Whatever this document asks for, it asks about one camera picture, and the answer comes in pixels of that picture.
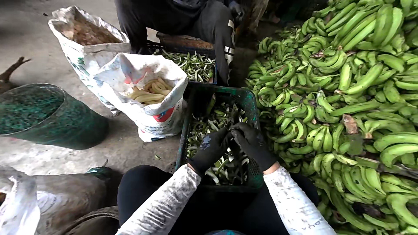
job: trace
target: stained floor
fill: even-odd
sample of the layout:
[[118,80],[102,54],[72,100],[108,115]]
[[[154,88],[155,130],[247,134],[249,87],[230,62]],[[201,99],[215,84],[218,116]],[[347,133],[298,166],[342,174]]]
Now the stained floor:
[[120,172],[141,164],[164,168],[176,159],[180,137],[152,143],[141,141],[134,122],[123,113],[113,117],[83,85],[65,59],[58,40],[48,27],[48,20],[52,11],[70,5],[77,5],[119,28],[113,0],[1,0],[0,71],[5,71],[20,56],[32,59],[18,68],[10,80],[18,85],[47,82],[62,87],[109,118],[109,136],[96,147],[81,151],[0,138],[0,164],[29,175],[83,173],[103,165],[106,159],[109,161],[107,166]]

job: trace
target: white arm sleeve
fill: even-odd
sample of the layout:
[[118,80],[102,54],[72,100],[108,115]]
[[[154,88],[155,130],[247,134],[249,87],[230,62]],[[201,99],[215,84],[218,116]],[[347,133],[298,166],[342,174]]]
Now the white arm sleeve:
[[183,165],[120,227],[116,235],[168,234],[201,177]]
[[335,234],[305,192],[282,166],[275,172],[264,175],[264,181],[290,235]]

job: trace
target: gloved hand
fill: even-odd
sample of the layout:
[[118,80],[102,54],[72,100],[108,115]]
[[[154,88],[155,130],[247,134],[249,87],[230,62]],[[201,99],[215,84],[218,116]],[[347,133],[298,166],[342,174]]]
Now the gloved hand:
[[203,177],[209,167],[219,160],[228,148],[228,139],[232,138],[227,128],[221,128],[217,132],[210,133],[203,138],[197,153],[193,158],[188,158],[188,163],[194,171]]
[[246,8],[243,5],[237,3],[236,1],[232,1],[229,4],[228,8],[231,10],[231,14],[235,20],[235,24],[239,25],[244,19]]
[[257,162],[261,171],[269,169],[276,162],[276,158],[268,150],[267,143],[258,129],[240,122],[229,130],[241,149]]

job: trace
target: dark plastic bucket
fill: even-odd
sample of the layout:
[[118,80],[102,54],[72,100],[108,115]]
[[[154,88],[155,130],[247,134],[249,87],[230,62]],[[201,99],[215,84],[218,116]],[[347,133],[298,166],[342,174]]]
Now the dark plastic bucket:
[[28,84],[0,95],[0,137],[87,149],[108,133],[107,118],[60,87]]

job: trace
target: plantain bunch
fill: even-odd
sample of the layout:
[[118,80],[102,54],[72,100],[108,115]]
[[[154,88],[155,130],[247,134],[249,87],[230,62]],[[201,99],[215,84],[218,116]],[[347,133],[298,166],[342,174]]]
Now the plantain bunch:
[[279,36],[246,78],[271,151],[337,234],[418,234],[418,184],[396,175],[418,169],[418,1],[329,0]]

